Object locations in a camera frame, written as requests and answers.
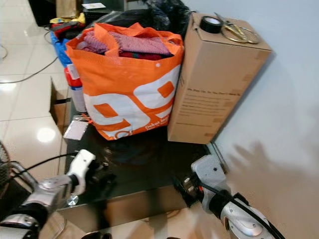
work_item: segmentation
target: cardboard box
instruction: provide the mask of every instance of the cardboard box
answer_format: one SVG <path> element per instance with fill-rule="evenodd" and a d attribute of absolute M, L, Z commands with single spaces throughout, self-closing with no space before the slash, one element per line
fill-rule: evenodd
<path fill-rule="evenodd" d="M 212 34 L 193 13 L 185 58 L 168 124 L 168 140 L 209 143 L 271 53 L 268 44 L 243 44 Z M 253 30 L 245 21 L 230 19 Z"/>
<path fill-rule="evenodd" d="M 56 17 L 75 18 L 82 12 L 82 0 L 55 0 Z"/>

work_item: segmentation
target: gold scissors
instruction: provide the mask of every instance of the gold scissors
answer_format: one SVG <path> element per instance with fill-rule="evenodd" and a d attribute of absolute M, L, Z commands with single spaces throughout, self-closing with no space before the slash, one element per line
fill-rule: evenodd
<path fill-rule="evenodd" d="M 260 36 L 252 30 L 249 30 L 245 27 L 237 26 L 236 24 L 231 23 L 230 21 L 223 18 L 218 13 L 215 13 L 219 20 L 223 23 L 221 28 L 221 33 L 224 37 L 231 41 L 240 42 L 240 43 L 250 43 L 250 44 L 258 44 L 260 42 Z M 230 37 L 226 34 L 226 31 L 230 31 L 233 33 L 237 38 Z"/>

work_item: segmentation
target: fan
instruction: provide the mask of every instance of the fan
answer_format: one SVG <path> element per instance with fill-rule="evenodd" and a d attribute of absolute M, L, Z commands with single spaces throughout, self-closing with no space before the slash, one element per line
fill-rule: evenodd
<path fill-rule="evenodd" d="M 11 164 L 8 152 L 0 141 L 0 185 L 5 184 L 5 182 L 9 179 Z M 8 184 L 4 186 L 0 186 L 0 199 L 5 194 L 7 190 Z"/>

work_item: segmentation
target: white tag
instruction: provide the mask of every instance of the white tag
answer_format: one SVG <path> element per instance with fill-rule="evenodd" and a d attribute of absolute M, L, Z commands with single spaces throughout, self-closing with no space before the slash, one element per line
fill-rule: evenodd
<path fill-rule="evenodd" d="M 84 6 L 86 9 L 105 8 L 105 6 L 100 2 L 82 4 L 82 6 Z"/>
<path fill-rule="evenodd" d="M 72 80 L 76 80 L 80 78 L 79 73 L 76 70 L 74 64 L 68 64 L 67 68 L 69 69 Z"/>
<path fill-rule="evenodd" d="M 64 138 L 81 140 L 89 123 L 73 120 L 64 134 Z"/>

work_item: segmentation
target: blue container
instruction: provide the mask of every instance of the blue container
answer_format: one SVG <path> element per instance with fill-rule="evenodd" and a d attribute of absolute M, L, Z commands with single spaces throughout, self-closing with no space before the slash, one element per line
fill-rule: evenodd
<path fill-rule="evenodd" d="M 55 52 L 56 52 L 61 64 L 63 65 L 63 67 L 65 68 L 66 65 L 72 64 L 71 59 L 65 54 L 65 51 L 66 51 L 65 44 L 69 40 L 68 39 L 59 40 L 58 38 L 56 38 L 56 36 L 54 35 L 53 32 L 50 32 L 50 36 L 51 36 L 51 43 L 54 46 Z"/>

